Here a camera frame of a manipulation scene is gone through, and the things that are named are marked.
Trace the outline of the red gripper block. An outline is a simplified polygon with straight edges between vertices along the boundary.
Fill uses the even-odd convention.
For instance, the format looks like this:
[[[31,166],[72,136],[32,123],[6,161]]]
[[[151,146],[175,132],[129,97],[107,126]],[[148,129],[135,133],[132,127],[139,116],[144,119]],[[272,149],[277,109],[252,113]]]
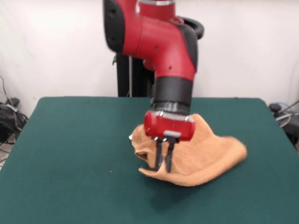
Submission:
[[[195,132],[195,121],[191,116],[179,115],[164,111],[147,111],[144,116],[144,130],[147,136],[156,137],[155,170],[163,162],[161,138],[172,137],[179,141],[190,141]],[[172,153],[175,141],[170,140],[166,155],[166,171],[171,172]]]

